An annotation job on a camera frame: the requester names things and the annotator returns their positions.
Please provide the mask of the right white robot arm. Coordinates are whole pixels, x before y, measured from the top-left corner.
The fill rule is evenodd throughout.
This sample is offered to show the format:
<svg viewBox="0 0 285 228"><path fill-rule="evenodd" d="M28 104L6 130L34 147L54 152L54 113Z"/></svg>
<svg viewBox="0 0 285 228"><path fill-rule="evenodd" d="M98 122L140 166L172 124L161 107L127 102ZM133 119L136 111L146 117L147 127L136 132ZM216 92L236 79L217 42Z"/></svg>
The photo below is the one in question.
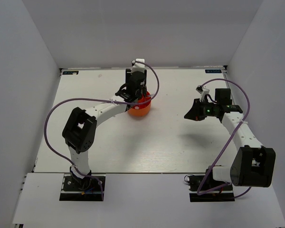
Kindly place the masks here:
<svg viewBox="0 0 285 228"><path fill-rule="evenodd" d="M208 101L209 90L198 86L200 98L194 99L192 108L185 114L185 119L202 121L206 117L216 117L230 134L237 154L231 165L211 165L199 184L198 189L206 186L212 190L223 184L244 187L263 187L271 185L276 153L265 147L252 133L244 119L239 105L232 103L231 90L215 90L215 100Z"/></svg>

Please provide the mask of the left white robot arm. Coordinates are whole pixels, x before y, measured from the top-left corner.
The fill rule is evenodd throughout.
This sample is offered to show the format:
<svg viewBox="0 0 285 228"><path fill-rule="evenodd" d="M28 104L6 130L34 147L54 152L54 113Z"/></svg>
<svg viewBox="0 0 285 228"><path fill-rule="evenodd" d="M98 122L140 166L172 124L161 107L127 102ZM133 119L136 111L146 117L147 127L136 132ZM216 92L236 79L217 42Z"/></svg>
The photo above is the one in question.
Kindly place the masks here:
<svg viewBox="0 0 285 228"><path fill-rule="evenodd" d="M76 107L62 131L69 148L72 165L71 177L82 190L91 184L91 170L88 164L88 150L95 139L96 128L117 114L127 112L143 95L147 95L147 70L126 69L126 81L108 103L100 103L89 109Z"/></svg>

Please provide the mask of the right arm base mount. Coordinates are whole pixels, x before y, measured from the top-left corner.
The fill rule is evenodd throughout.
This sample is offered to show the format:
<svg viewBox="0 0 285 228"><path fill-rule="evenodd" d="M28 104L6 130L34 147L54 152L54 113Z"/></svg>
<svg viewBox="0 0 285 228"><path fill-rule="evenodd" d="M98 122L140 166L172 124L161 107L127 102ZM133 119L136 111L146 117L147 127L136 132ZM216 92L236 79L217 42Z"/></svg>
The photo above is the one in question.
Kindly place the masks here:
<svg viewBox="0 0 285 228"><path fill-rule="evenodd" d="M191 203L202 202L234 202L234 192L232 185L222 186L223 181L217 181L213 179L212 171L206 178L200 192L214 189L208 193L198 195L197 190L205 177L208 169L204 174L187 174L184 176L184 183L189 187L189 197Z"/></svg>

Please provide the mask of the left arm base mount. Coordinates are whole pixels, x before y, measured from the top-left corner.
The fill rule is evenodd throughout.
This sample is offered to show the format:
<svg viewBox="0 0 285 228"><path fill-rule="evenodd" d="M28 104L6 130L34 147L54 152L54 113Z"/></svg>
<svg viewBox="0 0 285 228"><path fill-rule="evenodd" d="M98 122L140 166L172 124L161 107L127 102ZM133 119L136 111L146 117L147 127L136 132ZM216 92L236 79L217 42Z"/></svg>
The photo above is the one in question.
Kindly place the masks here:
<svg viewBox="0 0 285 228"><path fill-rule="evenodd" d="M102 184L103 193L97 180L88 179L82 187L70 175L65 175L62 182L60 201L103 201L106 176L96 176Z"/></svg>

